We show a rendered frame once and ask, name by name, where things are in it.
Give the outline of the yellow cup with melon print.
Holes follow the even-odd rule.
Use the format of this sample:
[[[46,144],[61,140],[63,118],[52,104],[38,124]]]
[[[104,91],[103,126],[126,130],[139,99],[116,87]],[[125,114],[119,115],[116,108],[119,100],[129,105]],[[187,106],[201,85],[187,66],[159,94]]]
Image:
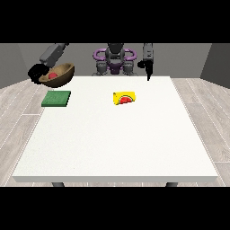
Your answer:
[[[136,95],[134,92],[115,92],[113,94],[113,102],[115,105],[134,102]]]

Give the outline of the green square pad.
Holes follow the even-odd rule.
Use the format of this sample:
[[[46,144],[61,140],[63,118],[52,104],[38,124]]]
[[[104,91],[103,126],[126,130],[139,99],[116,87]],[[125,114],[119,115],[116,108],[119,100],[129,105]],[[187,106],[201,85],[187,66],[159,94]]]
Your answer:
[[[70,94],[70,91],[48,91],[41,103],[41,106],[66,107]]]

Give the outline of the brown wooden bowl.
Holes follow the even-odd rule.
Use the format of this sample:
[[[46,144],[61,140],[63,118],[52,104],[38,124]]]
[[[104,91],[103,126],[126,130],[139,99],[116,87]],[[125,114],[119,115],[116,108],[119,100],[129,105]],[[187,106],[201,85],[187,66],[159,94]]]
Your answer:
[[[47,87],[58,88],[65,84],[68,84],[72,80],[74,72],[74,64],[65,63],[59,66],[52,67],[46,75],[42,75],[39,78],[39,81]],[[55,73],[57,74],[57,76],[52,79],[49,79],[50,73]]]

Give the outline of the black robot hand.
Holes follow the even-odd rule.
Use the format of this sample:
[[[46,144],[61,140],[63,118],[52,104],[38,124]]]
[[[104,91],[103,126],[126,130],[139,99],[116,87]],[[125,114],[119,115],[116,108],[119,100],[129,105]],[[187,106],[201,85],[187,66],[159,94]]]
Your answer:
[[[154,70],[154,61],[151,59],[141,60],[137,63],[137,66],[146,70],[147,80],[150,80]]]
[[[44,64],[35,64],[28,72],[28,76],[35,84],[40,84],[40,77],[49,72],[49,67]]]

